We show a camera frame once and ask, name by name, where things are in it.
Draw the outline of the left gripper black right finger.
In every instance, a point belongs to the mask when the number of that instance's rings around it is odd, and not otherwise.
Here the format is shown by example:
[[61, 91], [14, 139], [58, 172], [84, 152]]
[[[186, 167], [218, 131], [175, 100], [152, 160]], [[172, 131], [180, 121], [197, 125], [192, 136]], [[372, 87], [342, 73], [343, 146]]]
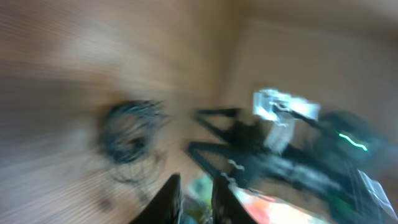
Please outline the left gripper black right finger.
[[257, 224], [228, 187], [226, 178], [213, 179], [211, 208], [214, 224]]

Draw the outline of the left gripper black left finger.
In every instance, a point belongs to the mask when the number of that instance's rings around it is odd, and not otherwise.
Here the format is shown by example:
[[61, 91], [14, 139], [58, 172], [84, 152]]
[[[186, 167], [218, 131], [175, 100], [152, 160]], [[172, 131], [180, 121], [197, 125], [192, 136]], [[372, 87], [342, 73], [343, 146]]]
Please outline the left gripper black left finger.
[[179, 173], [172, 174], [149, 204], [129, 224], [179, 224], [182, 188]]

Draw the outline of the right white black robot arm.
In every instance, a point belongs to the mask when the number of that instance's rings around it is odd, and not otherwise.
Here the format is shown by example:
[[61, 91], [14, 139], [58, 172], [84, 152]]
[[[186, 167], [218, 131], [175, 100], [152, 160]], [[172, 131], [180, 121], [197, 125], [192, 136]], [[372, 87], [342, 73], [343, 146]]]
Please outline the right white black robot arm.
[[249, 188], [259, 179], [285, 183], [320, 197], [334, 220], [382, 223], [396, 212], [381, 185], [365, 173], [377, 154], [374, 136], [352, 114], [327, 113], [307, 118], [293, 110], [277, 110], [268, 131], [260, 121], [240, 120], [239, 108], [198, 110], [195, 120], [221, 139], [192, 141], [190, 157], [212, 177], [221, 171], [207, 155], [233, 162], [228, 177]]

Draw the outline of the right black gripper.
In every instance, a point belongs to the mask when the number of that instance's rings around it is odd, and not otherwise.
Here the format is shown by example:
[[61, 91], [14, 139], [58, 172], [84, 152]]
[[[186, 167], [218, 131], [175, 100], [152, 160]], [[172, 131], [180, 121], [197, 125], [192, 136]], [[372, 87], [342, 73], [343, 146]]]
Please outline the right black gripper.
[[[271, 150], [264, 145], [270, 135], [271, 121], [255, 121], [247, 124], [238, 121], [239, 108], [200, 109], [195, 121], [222, 140], [230, 140], [230, 146], [212, 142], [192, 141], [187, 145], [188, 156], [211, 179], [225, 173], [236, 181], [238, 187], [248, 188], [265, 171], [261, 165], [264, 155]], [[234, 168], [229, 160], [244, 169]]]

